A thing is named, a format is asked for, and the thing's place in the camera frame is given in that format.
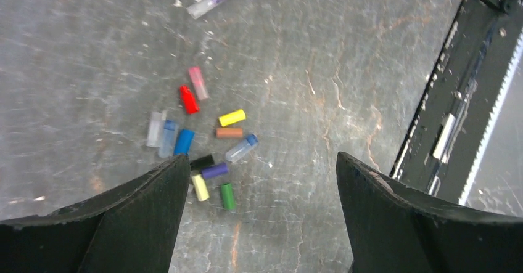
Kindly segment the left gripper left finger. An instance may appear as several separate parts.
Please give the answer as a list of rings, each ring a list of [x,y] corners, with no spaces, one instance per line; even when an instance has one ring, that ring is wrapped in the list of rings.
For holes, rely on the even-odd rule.
[[[168,272],[190,173],[176,155],[45,216],[1,221],[1,271]]]

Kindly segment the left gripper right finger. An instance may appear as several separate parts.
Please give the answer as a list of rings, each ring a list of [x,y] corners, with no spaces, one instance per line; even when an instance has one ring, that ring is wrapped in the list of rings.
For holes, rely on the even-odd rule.
[[[522,219],[450,203],[339,152],[350,272],[521,272]]]

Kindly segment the pale yellow pen cap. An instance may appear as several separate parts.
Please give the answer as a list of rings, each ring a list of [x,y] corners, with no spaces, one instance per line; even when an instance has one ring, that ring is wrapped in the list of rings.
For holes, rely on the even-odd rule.
[[[199,202],[204,202],[210,198],[206,182],[201,174],[191,176],[194,192]]]

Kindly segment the clear blue pen cap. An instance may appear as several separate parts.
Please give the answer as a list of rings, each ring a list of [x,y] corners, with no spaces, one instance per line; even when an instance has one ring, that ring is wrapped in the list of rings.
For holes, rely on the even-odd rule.
[[[175,121],[165,121],[162,138],[160,140],[160,147],[157,153],[159,158],[168,158],[173,155],[178,128],[179,125]]]
[[[225,159],[231,163],[236,163],[243,159],[258,145],[258,139],[255,134],[249,134],[241,140],[232,149],[226,152]]]

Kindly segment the clear colourless pen cap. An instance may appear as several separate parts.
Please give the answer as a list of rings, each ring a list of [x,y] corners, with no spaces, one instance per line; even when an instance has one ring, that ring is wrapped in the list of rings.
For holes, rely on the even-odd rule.
[[[162,110],[161,112],[151,112],[146,139],[147,147],[160,147],[163,127],[166,119],[167,110]]]

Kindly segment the black pen cap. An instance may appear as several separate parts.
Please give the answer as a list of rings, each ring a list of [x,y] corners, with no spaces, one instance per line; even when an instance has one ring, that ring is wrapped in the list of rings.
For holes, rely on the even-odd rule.
[[[208,154],[190,161],[191,171],[200,171],[205,168],[209,168],[215,164],[212,154]]]

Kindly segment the green pen cap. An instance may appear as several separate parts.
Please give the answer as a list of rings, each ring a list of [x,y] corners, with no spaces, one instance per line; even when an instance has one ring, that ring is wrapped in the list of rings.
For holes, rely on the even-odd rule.
[[[226,210],[234,210],[236,208],[236,201],[234,197],[233,185],[230,182],[220,185],[220,192],[223,208]]]

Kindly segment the purple pen cap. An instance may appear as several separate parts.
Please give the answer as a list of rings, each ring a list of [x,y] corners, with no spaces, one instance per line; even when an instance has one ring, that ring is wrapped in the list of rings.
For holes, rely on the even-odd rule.
[[[219,163],[208,168],[204,168],[200,172],[202,178],[205,180],[213,179],[214,177],[218,177],[228,173],[229,166],[227,163]]]

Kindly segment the clear pink pen cap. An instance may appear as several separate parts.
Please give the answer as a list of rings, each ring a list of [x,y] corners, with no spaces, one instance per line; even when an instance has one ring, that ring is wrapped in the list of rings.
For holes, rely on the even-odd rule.
[[[207,87],[199,67],[191,67],[188,70],[191,83],[195,89],[196,96],[199,100],[205,100],[209,98]]]

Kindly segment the bright yellow pen cap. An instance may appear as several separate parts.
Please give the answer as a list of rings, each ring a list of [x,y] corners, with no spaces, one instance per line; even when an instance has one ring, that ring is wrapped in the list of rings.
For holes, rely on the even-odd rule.
[[[231,113],[227,113],[225,115],[222,115],[218,118],[218,121],[221,125],[221,127],[227,127],[232,124],[238,123],[240,121],[244,121],[246,119],[246,114],[243,109],[235,110]]]

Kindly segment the red pen cap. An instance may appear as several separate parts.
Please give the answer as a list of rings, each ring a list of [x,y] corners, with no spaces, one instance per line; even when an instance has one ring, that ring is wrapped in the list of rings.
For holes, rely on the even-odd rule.
[[[195,98],[193,92],[189,89],[188,86],[186,86],[186,85],[180,86],[179,93],[180,93],[180,98],[181,98],[182,104],[183,104],[187,114],[192,115],[194,113],[199,112],[200,108],[197,103],[197,99]]]

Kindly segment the orange pen cap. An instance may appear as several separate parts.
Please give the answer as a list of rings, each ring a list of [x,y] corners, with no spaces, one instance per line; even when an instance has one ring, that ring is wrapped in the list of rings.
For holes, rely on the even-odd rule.
[[[242,128],[220,127],[215,130],[215,137],[218,139],[240,139],[244,136]]]

